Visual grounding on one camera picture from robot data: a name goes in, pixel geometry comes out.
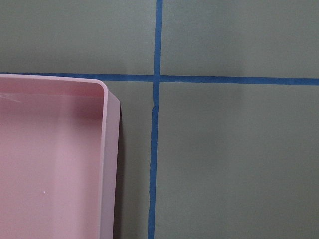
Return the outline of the pink plastic bin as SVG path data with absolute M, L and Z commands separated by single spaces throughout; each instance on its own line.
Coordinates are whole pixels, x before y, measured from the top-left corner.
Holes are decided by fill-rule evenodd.
M 111 239 L 119 123 L 100 80 L 1 74 L 1 238 Z

